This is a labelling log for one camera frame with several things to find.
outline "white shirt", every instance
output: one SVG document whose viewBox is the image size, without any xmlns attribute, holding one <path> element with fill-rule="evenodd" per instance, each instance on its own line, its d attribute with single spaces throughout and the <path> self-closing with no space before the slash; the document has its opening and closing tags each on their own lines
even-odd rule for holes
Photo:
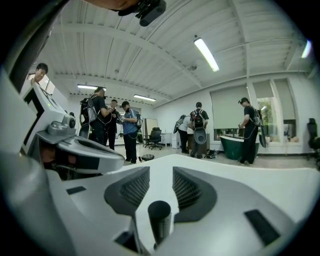
<svg viewBox="0 0 320 256">
<path fill-rule="evenodd" d="M 188 130 L 189 124 L 191 124 L 190 116 L 186 116 L 183 119 L 183 122 L 182 122 L 182 124 L 180 124 L 178 129 L 181 130 L 181 131 L 186 132 Z"/>
<path fill-rule="evenodd" d="M 32 85 L 33 85 L 32 80 L 25 80 L 24 81 L 23 86 L 20 91 L 20 96 L 22 98 L 24 98 L 26 96 L 27 92 L 29 91 L 29 89 L 31 88 Z"/>
</svg>

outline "ceiling light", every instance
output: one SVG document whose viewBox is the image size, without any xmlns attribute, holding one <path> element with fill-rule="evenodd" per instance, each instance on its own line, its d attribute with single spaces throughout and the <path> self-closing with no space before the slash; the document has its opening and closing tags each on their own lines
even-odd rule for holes
<svg viewBox="0 0 320 256">
<path fill-rule="evenodd" d="M 139 98 L 139 99 L 143 99 L 143 100 L 147 100 L 147 101 L 151 101 L 151 102 L 155 102 L 156 101 L 154 98 L 148 98 L 148 97 L 144 97 L 144 96 L 140 96 L 140 95 L 136 95 L 136 94 L 133 97 Z"/>
<path fill-rule="evenodd" d="M 306 57 L 308 57 L 310 51 L 311 51 L 311 42 L 309 40 L 307 40 L 305 48 L 304 48 L 303 53 L 301 55 L 301 58 L 305 59 Z"/>
<path fill-rule="evenodd" d="M 209 48 L 205 44 L 205 42 L 201 38 L 198 38 L 194 41 L 194 44 L 196 47 L 198 47 L 198 49 L 200 50 L 202 55 L 205 57 L 206 61 L 209 63 L 209 65 L 213 69 L 213 71 L 214 72 L 218 71 L 219 70 L 218 64 L 217 64 L 214 56 L 210 52 Z"/>
<path fill-rule="evenodd" d="M 77 85 L 79 89 L 89 89 L 89 90 L 95 90 L 97 89 L 98 87 L 97 86 L 93 86 L 93 85 L 82 85 L 82 84 L 78 84 Z"/>
</svg>

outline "man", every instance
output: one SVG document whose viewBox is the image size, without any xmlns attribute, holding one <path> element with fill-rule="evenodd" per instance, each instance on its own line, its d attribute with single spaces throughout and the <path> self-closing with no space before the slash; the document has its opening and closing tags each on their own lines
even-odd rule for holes
<svg viewBox="0 0 320 256">
<path fill-rule="evenodd" d="M 181 152 L 183 154 L 189 154 L 189 151 L 187 150 L 187 141 L 188 141 L 188 128 L 189 128 L 189 125 L 191 124 L 191 121 L 190 121 L 190 117 L 189 116 L 186 116 L 184 119 L 183 119 L 183 122 L 182 124 L 179 125 L 178 127 L 178 132 L 179 132 L 179 135 L 180 135 L 180 141 L 181 141 Z"/>
<path fill-rule="evenodd" d="M 48 74 L 48 66 L 45 63 L 39 63 L 36 66 L 34 77 L 31 80 L 25 80 L 21 88 L 20 95 L 24 98 L 28 90 L 35 84 L 39 82 Z"/>
<path fill-rule="evenodd" d="M 120 118 L 119 112 L 116 110 L 118 101 L 113 99 L 110 102 L 110 106 L 113 111 L 106 117 L 108 123 L 105 126 L 105 145 L 107 145 L 109 139 L 109 148 L 115 150 L 115 141 L 117 133 L 117 120 Z"/>
<path fill-rule="evenodd" d="M 244 107 L 244 120 L 239 125 L 239 128 L 244 128 L 242 158 L 239 162 L 243 165 L 247 161 L 252 165 L 256 158 L 256 139 L 258 135 L 258 127 L 253 122 L 255 109 L 250 105 L 250 101 L 246 97 L 243 97 L 239 103 Z"/>
<path fill-rule="evenodd" d="M 202 118 L 204 119 L 204 124 L 203 124 L 203 125 L 204 125 L 204 129 L 206 129 L 206 128 L 207 128 L 207 125 L 208 125 L 208 120 L 209 120 L 208 114 L 207 114 L 206 111 L 202 110 L 202 103 L 201 103 L 201 102 L 197 102 L 196 105 L 195 105 L 195 107 L 196 107 L 196 110 L 191 113 L 191 123 L 189 124 L 189 127 L 190 127 L 193 131 L 195 130 L 193 121 L 194 121 L 194 118 L 195 118 L 195 116 L 197 115 L 197 113 L 200 112 Z M 191 152 L 191 154 L 190 154 L 190 156 L 191 156 L 192 158 L 194 158 L 195 155 L 196 155 L 196 158 L 198 158 L 198 159 L 201 159 L 201 158 L 202 158 L 202 153 L 199 152 L 199 146 L 200 146 L 200 145 L 196 142 L 196 139 L 195 139 L 195 137 L 193 136 L 193 150 L 192 150 L 192 152 Z"/>
<path fill-rule="evenodd" d="M 136 123 L 138 121 L 137 113 L 133 109 L 130 108 L 130 104 L 128 101 L 124 101 L 121 104 L 124 114 L 123 125 L 123 139 L 124 139 L 124 147 L 126 154 L 126 161 L 135 164 L 137 162 L 137 136 L 138 136 L 138 128 L 136 127 Z"/>
<path fill-rule="evenodd" d="M 105 142 L 105 124 L 104 118 L 113 111 L 113 109 L 107 109 L 105 103 L 105 90 L 103 87 L 98 87 L 94 94 L 90 96 L 97 113 L 97 119 L 93 121 L 90 125 L 92 127 L 92 134 L 90 139 L 92 141 L 98 142 L 104 145 Z"/>
</svg>

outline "ceiling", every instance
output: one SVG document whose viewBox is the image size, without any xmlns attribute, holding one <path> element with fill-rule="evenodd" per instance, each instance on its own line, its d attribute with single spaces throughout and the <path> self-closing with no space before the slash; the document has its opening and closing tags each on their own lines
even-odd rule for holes
<svg viewBox="0 0 320 256">
<path fill-rule="evenodd" d="M 304 72 L 306 39 L 271 0 L 166 0 L 166 12 L 148 27 L 133 15 L 119 17 L 71 0 L 38 61 L 69 94 L 91 94 L 77 84 L 106 87 L 106 95 L 129 101 L 134 94 L 154 106 L 236 78 Z M 213 72 L 193 41 L 201 37 L 220 68 Z"/>
</svg>

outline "black cylinder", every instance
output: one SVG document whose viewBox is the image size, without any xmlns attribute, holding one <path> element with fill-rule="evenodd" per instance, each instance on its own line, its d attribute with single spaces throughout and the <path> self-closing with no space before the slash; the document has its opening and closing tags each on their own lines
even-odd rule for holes
<svg viewBox="0 0 320 256">
<path fill-rule="evenodd" d="M 155 201 L 148 207 L 149 220 L 156 245 L 170 235 L 171 207 L 167 202 Z"/>
</svg>

